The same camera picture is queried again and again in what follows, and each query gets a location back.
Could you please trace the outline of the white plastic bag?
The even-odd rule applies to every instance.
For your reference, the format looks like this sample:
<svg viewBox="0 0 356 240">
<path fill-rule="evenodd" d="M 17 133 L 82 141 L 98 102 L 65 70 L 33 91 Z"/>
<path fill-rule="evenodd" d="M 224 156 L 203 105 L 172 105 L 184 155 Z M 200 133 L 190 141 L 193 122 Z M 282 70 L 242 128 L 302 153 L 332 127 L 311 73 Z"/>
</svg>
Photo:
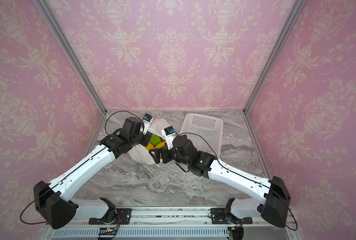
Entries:
<svg viewBox="0 0 356 240">
<path fill-rule="evenodd" d="M 165 119 L 155 119 L 151 123 L 150 127 L 148 128 L 148 131 L 156 136 L 159 136 L 161 139 L 164 139 L 164 136 L 162 135 L 162 131 L 170 127 L 171 124 L 166 121 Z M 130 158 L 134 160 L 137 163 L 143 164 L 143 165 L 154 165 L 155 161 L 152 158 L 152 156 L 149 154 L 148 149 L 142 145 L 137 145 L 133 147 L 129 151 Z"/>
</svg>

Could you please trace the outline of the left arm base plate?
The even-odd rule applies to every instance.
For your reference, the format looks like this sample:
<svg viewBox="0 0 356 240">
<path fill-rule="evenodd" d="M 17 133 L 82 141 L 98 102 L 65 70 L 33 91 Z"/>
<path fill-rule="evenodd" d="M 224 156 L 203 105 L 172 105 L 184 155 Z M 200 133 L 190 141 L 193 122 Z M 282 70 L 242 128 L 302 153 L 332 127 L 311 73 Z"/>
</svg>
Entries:
<svg viewBox="0 0 356 240">
<path fill-rule="evenodd" d="M 132 209 L 130 208 L 117 208 L 116 210 L 109 210 L 101 219 L 90 218 L 90 225 L 129 225 L 131 220 Z"/>
</svg>

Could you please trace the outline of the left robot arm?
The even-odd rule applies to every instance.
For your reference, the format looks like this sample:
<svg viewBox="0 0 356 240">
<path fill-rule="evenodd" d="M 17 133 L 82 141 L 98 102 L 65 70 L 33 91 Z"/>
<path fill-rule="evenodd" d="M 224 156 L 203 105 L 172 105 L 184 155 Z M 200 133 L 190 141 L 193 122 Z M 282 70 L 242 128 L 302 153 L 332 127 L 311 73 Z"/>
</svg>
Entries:
<svg viewBox="0 0 356 240">
<path fill-rule="evenodd" d="M 152 133 L 148 131 L 153 117 L 129 117 L 122 128 L 102 139 L 80 162 L 49 183 L 40 181 L 33 187 L 35 209 L 55 230 L 71 221 L 96 219 L 111 224 L 117 220 L 116 206 L 107 198 L 80 200 L 75 193 L 103 167 L 129 152 L 136 145 L 148 146 Z"/>
</svg>

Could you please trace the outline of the white perforated plastic basket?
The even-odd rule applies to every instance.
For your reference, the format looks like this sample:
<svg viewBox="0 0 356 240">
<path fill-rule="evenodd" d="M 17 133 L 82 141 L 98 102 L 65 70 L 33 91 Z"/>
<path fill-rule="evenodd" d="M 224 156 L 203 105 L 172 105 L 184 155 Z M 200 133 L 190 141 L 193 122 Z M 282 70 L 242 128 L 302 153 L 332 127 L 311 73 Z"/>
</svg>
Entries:
<svg viewBox="0 0 356 240">
<path fill-rule="evenodd" d="M 194 146 L 199 151 L 221 154 L 222 135 L 224 122 L 220 118 L 202 114 L 189 113 L 185 116 L 180 134 L 187 134 Z"/>
</svg>

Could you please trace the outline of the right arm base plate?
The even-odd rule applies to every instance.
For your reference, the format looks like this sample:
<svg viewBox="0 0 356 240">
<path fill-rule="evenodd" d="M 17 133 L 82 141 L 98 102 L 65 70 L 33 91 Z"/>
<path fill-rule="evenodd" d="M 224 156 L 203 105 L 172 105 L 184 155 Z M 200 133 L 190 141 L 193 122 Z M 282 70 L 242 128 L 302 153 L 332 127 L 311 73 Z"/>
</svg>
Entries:
<svg viewBox="0 0 356 240">
<path fill-rule="evenodd" d="M 224 208 L 211 208 L 208 217 L 212 220 L 213 225 L 235 224 L 235 225 L 252 225 L 253 219 L 246 217 L 238 219 Z"/>
</svg>

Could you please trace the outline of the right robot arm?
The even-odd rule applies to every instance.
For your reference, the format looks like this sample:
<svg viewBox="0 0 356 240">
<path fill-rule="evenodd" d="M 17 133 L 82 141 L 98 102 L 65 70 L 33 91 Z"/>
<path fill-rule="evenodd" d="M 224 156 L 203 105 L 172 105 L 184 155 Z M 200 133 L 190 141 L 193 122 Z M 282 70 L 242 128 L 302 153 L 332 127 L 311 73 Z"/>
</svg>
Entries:
<svg viewBox="0 0 356 240">
<path fill-rule="evenodd" d="M 257 212 L 266 222 L 278 228 L 287 226 L 291 196 L 281 178 L 261 178 L 238 170 L 221 161 L 216 153 L 197 150 L 186 135 L 167 140 L 149 154 L 156 164 L 174 161 L 178 167 L 186 165 L 186 173 L 219 181 L 249 195 L 258 202 Z"/>
</svg>

